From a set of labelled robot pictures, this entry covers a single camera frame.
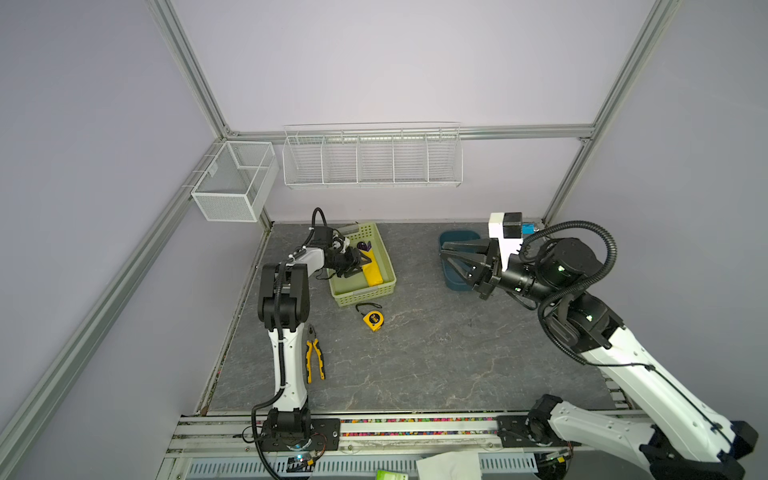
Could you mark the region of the yellow paper napkin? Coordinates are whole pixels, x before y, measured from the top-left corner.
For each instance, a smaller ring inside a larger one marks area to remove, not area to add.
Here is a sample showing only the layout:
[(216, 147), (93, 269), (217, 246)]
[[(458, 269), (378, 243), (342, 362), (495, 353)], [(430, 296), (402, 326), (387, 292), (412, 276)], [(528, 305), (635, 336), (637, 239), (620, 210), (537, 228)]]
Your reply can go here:
[(384, 282), (384, 279), (374, 252), (372, 250), (369, 252), (362, 251), (361, 255), (367, 259), (367, 262), (362, 265), (362, 273), (367, 286), (374, 287), (381, 285)]

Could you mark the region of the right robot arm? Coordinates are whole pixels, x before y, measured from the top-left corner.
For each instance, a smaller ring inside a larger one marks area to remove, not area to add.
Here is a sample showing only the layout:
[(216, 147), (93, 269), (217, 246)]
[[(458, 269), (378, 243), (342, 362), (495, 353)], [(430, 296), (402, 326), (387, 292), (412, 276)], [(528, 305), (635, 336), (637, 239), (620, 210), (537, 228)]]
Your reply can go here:
[(539, 446), (585, 445), (630, 462), (656, 479), (741, 479), (758, 432), (707, 406), (639, 342), (591, 287), (618, 258), (602, 226), (571, 220), (524, 235), (514, 213), (495, 213), (485, 239), (445, 243), (440, 256), (488, 298), (502, 290), (535, 312), (549, 341), (583, 366), (605, 373), (644, 411), (622, 420), (545, 394), (525, 433)]

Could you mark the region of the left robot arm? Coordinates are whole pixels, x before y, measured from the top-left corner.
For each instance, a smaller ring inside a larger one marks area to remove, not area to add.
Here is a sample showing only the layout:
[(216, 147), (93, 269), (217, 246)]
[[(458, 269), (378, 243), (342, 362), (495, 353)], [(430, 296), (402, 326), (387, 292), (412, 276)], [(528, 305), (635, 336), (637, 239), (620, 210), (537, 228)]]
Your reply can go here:
[(256, 411), (267, 412), (262, 431), (256, 435), (259, 446), (304, 450), (311, 444), (305, 377), (309, 280), (323, 270), (336, 277), (352, 276), (360, 273), (366, 262), (347, 237), (328, 225), (325, 213), (316, 207), (303, 243), (284, 260), (262, 268), (257, 314), (272, 347), (275, 393), (255, 406)]

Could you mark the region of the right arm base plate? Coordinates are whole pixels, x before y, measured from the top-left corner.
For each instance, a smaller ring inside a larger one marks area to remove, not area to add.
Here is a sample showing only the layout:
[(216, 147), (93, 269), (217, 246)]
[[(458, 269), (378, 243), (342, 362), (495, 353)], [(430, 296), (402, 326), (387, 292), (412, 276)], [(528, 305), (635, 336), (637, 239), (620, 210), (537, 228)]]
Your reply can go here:
[(529, 419), (527, 415), (500, 415), (496, 417), (497, 436), (504, 448), (579, 446), (567, 442), (543, 420)]

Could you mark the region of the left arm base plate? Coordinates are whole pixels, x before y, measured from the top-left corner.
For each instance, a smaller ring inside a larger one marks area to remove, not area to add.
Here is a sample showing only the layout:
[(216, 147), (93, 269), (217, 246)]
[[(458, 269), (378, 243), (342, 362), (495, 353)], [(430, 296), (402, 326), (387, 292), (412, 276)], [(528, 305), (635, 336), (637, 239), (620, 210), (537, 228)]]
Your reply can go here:
[(336, 451), (341, 439), (339, 418), (267, 419), (257, 434), (264, 452)]

